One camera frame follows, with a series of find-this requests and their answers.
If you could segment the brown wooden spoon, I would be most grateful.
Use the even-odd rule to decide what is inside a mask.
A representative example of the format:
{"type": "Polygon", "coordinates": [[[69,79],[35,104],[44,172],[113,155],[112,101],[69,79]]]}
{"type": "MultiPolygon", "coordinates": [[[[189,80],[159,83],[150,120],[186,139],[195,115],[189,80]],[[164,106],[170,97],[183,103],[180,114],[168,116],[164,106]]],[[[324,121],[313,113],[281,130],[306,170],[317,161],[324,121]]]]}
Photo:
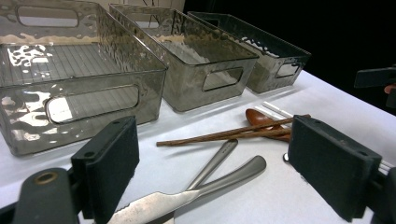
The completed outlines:
{"type": "MultiPolygon", "coordinates": [[[[260,125],[260,124],[265,124],[272,122],[273,120],[270,119],[269,117],[265,116],[263,113],[255,110],[255,109],[247,109],[245,112],[247,121],[252,125],[260,125]]],[[[272,127],[265,127],[263,128],[264,131],[273,131],[273,130],[283,130],[283,127],[281,125],[276,125],[272,127]]],[[[283,141],[283,142],[289,142],[290,141],[290,134],[289,133],[284,133],[284,134],[279,134],[279,135],[274,135],[271,136],[271,139],[283,141]]]]}

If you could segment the metal table knife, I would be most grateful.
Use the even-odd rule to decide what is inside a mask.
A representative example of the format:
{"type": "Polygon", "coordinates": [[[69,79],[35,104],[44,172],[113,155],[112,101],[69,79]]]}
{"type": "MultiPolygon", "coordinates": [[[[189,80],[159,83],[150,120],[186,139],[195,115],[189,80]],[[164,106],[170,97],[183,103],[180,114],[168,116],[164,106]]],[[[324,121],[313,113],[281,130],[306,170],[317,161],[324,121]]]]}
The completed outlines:
{"type": "Polygon", "coordinates": [[[147,224],[201,197],[255,178],[264,172],[266,160],[255,156],[235,171],[212,182],[176,194],[154,192],[117,211],[107,224],[147,224]]]}

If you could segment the metal fork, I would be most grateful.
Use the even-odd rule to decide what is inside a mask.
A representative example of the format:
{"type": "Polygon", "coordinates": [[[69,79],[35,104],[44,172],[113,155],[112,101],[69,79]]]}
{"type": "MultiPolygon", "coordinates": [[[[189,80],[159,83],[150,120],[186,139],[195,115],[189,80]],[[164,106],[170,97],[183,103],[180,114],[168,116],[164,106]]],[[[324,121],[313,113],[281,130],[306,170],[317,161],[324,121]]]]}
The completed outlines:
{"type": "Polygon", "coordinates": [[[200,184],[202,184],[216,170],[216,168],[220,166],[220,164],[233,152],[237,145],[237,139],[231,139],[226,141],[216,152],[216,154],[209,160],[209,162],[205,165],[201,172],[187,186],[187,190],[194,189],[195,187],[198,187],[200,184]]]}

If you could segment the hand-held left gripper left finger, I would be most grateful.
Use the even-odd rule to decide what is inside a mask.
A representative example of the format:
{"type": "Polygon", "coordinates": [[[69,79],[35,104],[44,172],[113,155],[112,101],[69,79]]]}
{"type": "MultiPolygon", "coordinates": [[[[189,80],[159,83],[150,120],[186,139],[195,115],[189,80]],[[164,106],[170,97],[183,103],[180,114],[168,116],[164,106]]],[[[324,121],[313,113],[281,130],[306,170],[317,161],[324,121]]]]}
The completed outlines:
{"type": "Polygon", "coordinates": [[[107,224],[139,163],[135,117],[116,119],[71,157],[78,208],[107,224]]]}

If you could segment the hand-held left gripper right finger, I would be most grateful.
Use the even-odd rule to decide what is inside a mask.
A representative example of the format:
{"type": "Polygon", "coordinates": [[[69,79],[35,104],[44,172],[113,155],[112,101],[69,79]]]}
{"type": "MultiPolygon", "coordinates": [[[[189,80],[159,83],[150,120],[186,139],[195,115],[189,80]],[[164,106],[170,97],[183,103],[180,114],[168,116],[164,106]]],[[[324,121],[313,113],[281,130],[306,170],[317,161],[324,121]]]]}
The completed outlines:
{"type": "Polygon", "coordinates": [[[288,149],[292,167],[342,219],[363,217],[364,195],[382,157],[318,119],[293,118],[288,149]]]}

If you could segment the brown wooden chopstick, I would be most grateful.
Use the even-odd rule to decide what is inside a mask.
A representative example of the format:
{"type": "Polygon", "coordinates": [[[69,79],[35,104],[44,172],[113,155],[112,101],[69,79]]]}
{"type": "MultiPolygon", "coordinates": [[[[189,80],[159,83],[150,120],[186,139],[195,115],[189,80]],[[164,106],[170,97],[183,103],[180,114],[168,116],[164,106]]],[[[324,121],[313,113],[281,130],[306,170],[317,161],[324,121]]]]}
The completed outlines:
{"type": "Polygon", "coordinates": [[[236,133],[226,136],[213,136],[213,137],[198,136],[197,138],[192,138],[192,139],[157,142],[156,145],[157,147],[182,146],[190,143],[210,142],[210,141],[230,140],[230,139],[240,139],[240,138],[253,138],[253,137],[273,137],[273,136],[290,134],[290,133],[291,133],[291,129],[282,129],[282,130],[259,131],[252,133],[236,133]]]}
{"type": "Polygon", "coordinates": [[[242,128],[232,129],[232,130],[223,131],[223,132],[219,132],[219,133],[210,133],[210,134],[205,134],[205,135],[200,135],[200,136],[213,137],[213,136],[226,136],[226,135],[231,135],[231,134],[236,134],[236,133],[259,132],[259,131],[263,131],[263,128],[265,128],[265,127],[272,127],[272,126],[276,126],[276,125],[281,125],[283,127],[283,125],[290,124],[292,122],[293,122],[293,118],[273,119],[272,122],[265,123],[265,124],[254,125],[254,126],[251,125],[248,127],[242,127],[242,128]]]}

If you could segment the clear smoky plastic bin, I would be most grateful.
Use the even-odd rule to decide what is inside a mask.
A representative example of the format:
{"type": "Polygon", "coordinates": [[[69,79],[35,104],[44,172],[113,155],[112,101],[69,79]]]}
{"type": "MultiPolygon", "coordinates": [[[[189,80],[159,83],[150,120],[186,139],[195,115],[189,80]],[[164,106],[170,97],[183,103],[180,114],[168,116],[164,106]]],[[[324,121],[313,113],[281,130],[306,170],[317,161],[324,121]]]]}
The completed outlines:
{"type": "Polygon", "coordinates": [[[109,9],[168,67],[163,99],[176,111],[244,91],[258,55],[227,35],[172,8],[112,4],[109,9]]]}
{"type": "Polygon", "coordinates": [[[263,93],[292,85],[311,53],[230,14],[189,11],[188,15],[255,52],[247,86],[263,93]]]}
{"type": "Polygon", "coordinates": [[[15,156],[157,119],[166,70],[97,3],[0,0],[0,132],[15,156]]]}

